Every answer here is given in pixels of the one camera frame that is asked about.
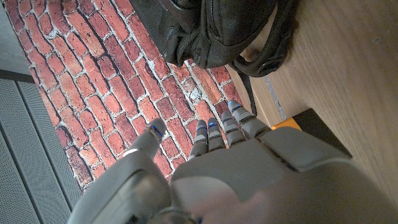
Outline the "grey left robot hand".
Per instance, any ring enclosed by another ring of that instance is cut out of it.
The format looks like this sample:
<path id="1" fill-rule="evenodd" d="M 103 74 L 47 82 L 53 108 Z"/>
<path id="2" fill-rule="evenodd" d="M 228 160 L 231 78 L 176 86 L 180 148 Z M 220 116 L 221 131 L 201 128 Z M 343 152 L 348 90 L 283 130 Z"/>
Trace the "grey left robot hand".
<path id="1" fill-rule="evenodd" d="M 70 223 L 396 223 L 397 206 L 312 109 L 268 127 L 236 101 L 197 123 L 167 180 L 156 118 L 78 201 Z"/>

